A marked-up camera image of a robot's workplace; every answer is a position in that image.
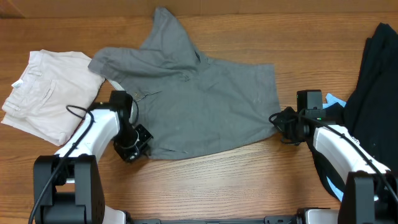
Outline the grey shorts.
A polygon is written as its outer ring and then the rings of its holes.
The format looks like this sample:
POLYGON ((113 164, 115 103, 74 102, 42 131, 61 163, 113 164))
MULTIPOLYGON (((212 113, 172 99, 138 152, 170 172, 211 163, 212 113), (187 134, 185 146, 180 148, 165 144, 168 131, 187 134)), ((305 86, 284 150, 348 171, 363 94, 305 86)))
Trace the grey shorts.
POLYGON ((274 66, 206 56, 166 8, 155 10, 140 48, 103 48, 88 68, 137 101, 139 122, 152 135, 152 159, 205 156, 275 133, 269 122, 280 110, 274 66))

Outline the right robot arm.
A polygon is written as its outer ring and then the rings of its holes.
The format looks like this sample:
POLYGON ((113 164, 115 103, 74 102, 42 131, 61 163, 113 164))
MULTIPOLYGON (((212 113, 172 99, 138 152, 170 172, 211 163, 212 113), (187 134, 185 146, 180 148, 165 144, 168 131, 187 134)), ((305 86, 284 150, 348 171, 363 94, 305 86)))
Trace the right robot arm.
POLYGON ((297 109, 287 107, 269 121, 284 144, 307 143, 325 188, 341 204, 337 210, 300 208, 291 217, 270 217, 265 223, 397 223, 397 178, 326 115, 320 90, 298 91, 297 109))

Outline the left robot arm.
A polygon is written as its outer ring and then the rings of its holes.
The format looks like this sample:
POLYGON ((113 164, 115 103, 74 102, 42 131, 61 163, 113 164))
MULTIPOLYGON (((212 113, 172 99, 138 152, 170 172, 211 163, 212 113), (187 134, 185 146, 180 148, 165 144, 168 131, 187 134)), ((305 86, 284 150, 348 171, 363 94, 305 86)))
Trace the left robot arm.
POLYGON ((112 91, 109 101, 84 109, 84 122, 66 145, 36 159, 29 223, 132 223, 128 212, 106 205, 98 161, 109 143, 128 163, 147 150, 153 136, 129 122, 136 104, 126 91, 112 91))

